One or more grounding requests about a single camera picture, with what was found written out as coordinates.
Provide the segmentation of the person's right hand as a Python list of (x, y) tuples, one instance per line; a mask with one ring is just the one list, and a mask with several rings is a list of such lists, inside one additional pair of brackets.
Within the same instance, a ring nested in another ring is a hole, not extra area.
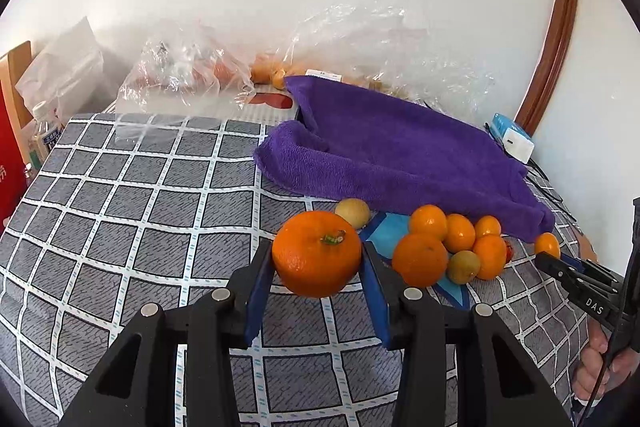
[[(574, 395), (578, 400), (587, 401), (596, 387), (603, 355), (608, 349), (608, 337), (601, 325), (592, 317), (588, 319), (589, 341), (580, 352), (579, 364), (572, 380)], [(639, 355), (632, 349), (620, 352), (604, 372), (596, 398), (601, 399), (608, 391), (620, 387), (639, 365)]]

